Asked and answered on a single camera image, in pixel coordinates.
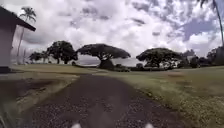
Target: sky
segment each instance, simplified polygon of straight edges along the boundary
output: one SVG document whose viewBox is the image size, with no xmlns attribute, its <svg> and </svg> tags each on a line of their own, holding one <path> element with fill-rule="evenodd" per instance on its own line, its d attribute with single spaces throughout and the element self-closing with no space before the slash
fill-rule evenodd
<svg viewBox="0 0 224 128">
<path fill-rule="evenodd" d="M 216 1 L 223 20 L 224 2 Z M 58 40 L 71 42 L 75 50 L 105 43 L 132 57 L 155 47 L 194 49 L 198 56 L 206 56 L 221 45 L 216 13 L 210 3 L 201 9 L 196 0 L 0 0 L 0 4 L 18 15 L 23 6 L 36 11 L 36 22 L 29 21 L 36 31 L 26 30 L 22 42 L 22 49 L 30 52 L 45 50 Z M 20 35 L 17 27 L 12 54 Z"/>
</svg>

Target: building wall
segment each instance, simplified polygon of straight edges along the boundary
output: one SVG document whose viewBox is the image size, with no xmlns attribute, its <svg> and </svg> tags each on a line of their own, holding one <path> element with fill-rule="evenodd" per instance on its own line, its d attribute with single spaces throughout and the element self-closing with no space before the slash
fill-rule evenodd
<svg viewBox="0 0 224 128">
<path fill-rule="evenodd" d="M 16 24 L 0 20 L 0 67 L 10 66 L 10 53 Z"/>
</svg>

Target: building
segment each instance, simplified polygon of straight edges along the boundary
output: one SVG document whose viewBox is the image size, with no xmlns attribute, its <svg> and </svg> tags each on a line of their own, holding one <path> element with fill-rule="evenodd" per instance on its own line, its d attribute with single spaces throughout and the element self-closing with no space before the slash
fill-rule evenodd
<svg viewBox="0 0 224 128">
<path fill-rule="evenodd" d="M 17 25 L 31 31 L 36 30 L 14 13 L 0 7 L 0 73 L 10 71 L 12 42 Z"/>
</svg>

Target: roof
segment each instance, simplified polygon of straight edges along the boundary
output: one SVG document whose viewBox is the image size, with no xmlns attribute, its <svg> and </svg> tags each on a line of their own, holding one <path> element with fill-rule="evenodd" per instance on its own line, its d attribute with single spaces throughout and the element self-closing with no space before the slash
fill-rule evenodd
<svg viewBox="0 0 224 128">
<path fill-rule="evenodd" d="M 12 23 L 16 25 L 23 26 L 31 31 L 35 31 L 36 28 L 25 22 L 24 20 L 20 19 L 18 16 L 16 16 L 14 13 L 4 9 L 3 7 L 0 7 L 0 16 L 1 21 L 3 23 Z"/>
</svg>

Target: road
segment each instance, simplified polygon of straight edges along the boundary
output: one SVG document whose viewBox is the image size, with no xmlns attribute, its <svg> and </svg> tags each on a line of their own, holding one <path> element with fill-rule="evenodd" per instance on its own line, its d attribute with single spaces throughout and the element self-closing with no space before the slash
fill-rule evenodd
<svg viewBox="0 0 224 128">
<path fill-rule="evenodd" d="M 18 128 L 186 128 L 180 116 L 115 78 L 83 75 L 23 114 Z"/>
</svg>

